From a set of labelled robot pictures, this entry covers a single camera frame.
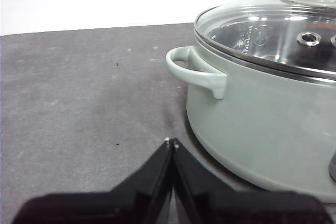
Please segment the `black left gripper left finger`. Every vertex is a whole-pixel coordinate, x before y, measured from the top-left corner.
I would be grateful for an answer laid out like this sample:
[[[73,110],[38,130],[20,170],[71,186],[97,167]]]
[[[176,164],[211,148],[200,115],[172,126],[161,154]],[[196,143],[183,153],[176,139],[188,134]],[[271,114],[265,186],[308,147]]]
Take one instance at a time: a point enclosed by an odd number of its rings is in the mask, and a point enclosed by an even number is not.
[[[167,139],[111,191],[48,194],[22,206],[23,223],[167,223],[172,194]]]

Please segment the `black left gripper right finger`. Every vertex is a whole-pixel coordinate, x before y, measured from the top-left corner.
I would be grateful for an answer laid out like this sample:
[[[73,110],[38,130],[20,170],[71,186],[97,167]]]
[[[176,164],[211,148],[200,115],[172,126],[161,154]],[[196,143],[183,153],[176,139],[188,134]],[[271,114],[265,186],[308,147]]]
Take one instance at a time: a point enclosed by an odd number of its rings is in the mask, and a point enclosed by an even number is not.
[[[172,139],[178,216],[186,223],[328,223],[323,204],[292,191],[237,191]]]

